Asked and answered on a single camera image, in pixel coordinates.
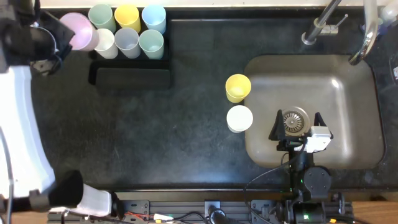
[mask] pink cup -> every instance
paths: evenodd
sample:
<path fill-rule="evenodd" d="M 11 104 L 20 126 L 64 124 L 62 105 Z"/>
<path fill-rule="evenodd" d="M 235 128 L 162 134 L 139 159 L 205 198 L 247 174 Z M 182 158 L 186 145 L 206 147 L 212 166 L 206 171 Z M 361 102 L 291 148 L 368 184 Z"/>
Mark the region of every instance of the pink cup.
<path fill-rule="evenodd" d="M 75 35 L 70 40 L 72 50 L 94 50 L 100 41 L 100 37 L 91 25 L 90 20 L 84 15 L 76 12 L 65 14 L 60 21 L 69 29 L 75 32 Z"/>

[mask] cup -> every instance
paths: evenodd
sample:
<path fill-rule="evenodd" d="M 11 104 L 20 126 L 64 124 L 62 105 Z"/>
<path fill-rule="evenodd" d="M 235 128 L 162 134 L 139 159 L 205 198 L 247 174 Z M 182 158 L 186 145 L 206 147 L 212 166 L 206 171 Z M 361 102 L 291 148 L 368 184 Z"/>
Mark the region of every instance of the cup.
<path fill-rule="evenodd" d="M 76 12 L 66 13 L 60 22 L 75 32 L 70 40 L 72 50 L 94 50 L 100 41 L 100 37 L 91 25 L 90 21 L 84 15 Z"/>
<path fill-rule="evenodd" d="M 139 36 L 139 45 L 150 59 L 161 59 L 164 51 L 163 35 L 156 30 L 145 30 Z"/>
<path fill-rule="evenodd" d="M 122 28 L 132 28 L 137 33 L 141 31 L 139 12 L 135 5 L 123 4 L 119 6 L 114 12 L 114 17 Z"/>
<path fill-rule="evenodd" d="M 226 122 L 229 130 L 233 133 L 240 133 L 250 128 L 253 123 L 253 114 L 245 106 L 234 106 L 228 111 Z"/>
<path fill-rule="evenodd" d="M 119 29 L 114 35 L 114 43 L 128 58 L 136 58 L 140 55 L 138 40 L 138 33 L 132 28 Z"/>
<path fill-rule="evenodd" d="M 95 51 L 106 59 L 114 59 L 118 56 L 118 47 L 114 43 L 113 33 L 108 29 L 98 29 L 99 42 Z"/>
<path fill-rule="evenodd" d="M 225 90 L 229 101 L 239 103 L 250 93 L 251 82 L 248 77 L 242 74 L 235 74 L 227 79 Z"/>
<path fill-rule="evenodd" d="M 148 29 L 154 29 L 164 34 L 166 31 L 166 10 L 162 6 L 147 6 L 142 10 L 141 16 Z"/>
<path fill-rule="evenodd" d="M 98 4 L 93 6 L 88 11 L 88 18 L 98 29 L 108 29 L 112 33 L 116 31 L 113 11 L 109 5 Z"/>

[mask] chrome faucet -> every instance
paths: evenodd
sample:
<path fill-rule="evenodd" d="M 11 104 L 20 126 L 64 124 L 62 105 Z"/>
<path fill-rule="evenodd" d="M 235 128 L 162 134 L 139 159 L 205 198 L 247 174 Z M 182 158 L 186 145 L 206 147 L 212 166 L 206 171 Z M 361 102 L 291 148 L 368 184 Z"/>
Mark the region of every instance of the chrome faucet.
<path fill-rule="evenodd" d="M 338 26 L 347 18 L 347 15 L 335 26 L 326 25 L 326 21 L 340 2 L 341 0 L 332 0 L 322 12 L 321 16 L 314 20 L 309 32 L 305 32 L 302 35 L 302 41 L 304 44 L 314 44 L 319 35 L 336 35 L 338 33 Z M 376 0 L 363 0 L 363 4 L 366 23 L 365 35 L 361 48 L 349 58 L 349 63 L 351 65 L 357 65 L 367 56 L 376 40 L 377 30 L 379 27 Z"/>

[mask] sink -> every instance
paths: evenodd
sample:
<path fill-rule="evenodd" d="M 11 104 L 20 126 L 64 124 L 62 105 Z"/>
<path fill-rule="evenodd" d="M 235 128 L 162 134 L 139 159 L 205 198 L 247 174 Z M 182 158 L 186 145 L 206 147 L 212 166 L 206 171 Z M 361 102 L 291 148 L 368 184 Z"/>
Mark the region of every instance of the sink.
<path fill-rule="evenodd" d="M 246 150 L 263 167 L 280 164 L 284 152 L 268 140 L 278 110 L 284 111 L 289 135 L 313 126 L 320 112 L 334 138 L 314 154 L 318 166 L 331 169 L 370 169 L 384 156 L 374 76 L 347 55 L 265 55 L 252 59 L 244 74 L 252 83 L 244 105 L 254 122 L 246 131 Z"/>

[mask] sink drain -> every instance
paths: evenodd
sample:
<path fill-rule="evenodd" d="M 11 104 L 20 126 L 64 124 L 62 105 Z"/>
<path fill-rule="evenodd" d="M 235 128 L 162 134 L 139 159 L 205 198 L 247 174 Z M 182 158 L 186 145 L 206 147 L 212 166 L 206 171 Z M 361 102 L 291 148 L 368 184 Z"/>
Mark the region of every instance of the sink drain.
<path fill-rule="evenodd" d="M 300 136 L 308 131 L 310 118 L 301 108 L 293 106 L 284 109 L 283 112 L 286 134 L 291 136 Z"/>

